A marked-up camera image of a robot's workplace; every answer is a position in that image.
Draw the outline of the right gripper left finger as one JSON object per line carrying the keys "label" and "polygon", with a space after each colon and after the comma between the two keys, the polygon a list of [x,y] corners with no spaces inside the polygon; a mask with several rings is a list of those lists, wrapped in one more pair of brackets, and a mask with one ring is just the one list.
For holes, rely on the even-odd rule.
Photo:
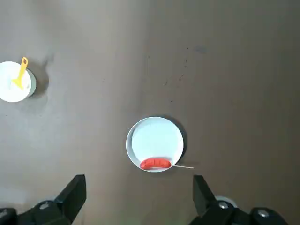
{"label": "right gripper left finger", "polygon": [[46,200],[18,214],[14,208],[0,209],[2,225],[70,225],[86,201],[86,178],[76,175],[52,201]]}

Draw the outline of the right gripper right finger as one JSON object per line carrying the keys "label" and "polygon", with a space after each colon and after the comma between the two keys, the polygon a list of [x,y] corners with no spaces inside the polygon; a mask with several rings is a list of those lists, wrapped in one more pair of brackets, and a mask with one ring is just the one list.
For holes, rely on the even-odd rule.
{"label": "right gripper right finger", "polygon": [[226,198],[217,199],[202,175],[193,176],[193,201],[198,216],[191,225],[286,225],[276,211],[265,207],[246,213]]}

